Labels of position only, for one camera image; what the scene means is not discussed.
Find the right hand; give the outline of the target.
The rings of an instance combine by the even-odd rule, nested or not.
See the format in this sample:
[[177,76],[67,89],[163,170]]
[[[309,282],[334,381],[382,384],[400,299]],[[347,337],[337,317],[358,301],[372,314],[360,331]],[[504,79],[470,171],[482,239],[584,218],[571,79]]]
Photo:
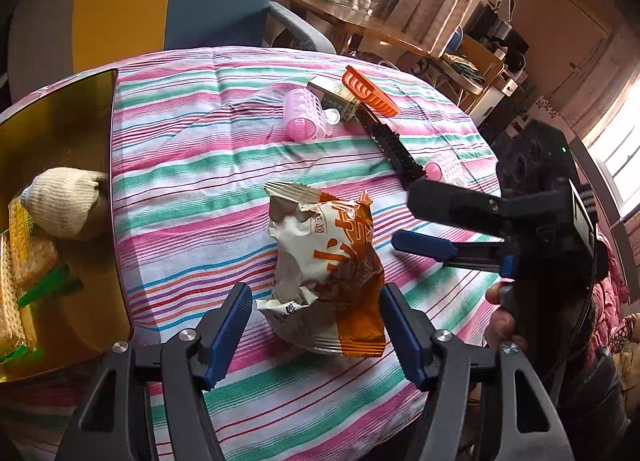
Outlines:
[[489,323],[485,329],[484,337],[486,343],[492,349],[499,349],[503,342],[514,343],[521,351],[526,351],[526,340],[521,335],[515,333],[516,321],[514,317],[505,311],[501,304],[499,295],[502,291],[510,288],[512,281],[501,280],[495,282],[485,293],[486,301],[495,305],[496,310],[492,313]]

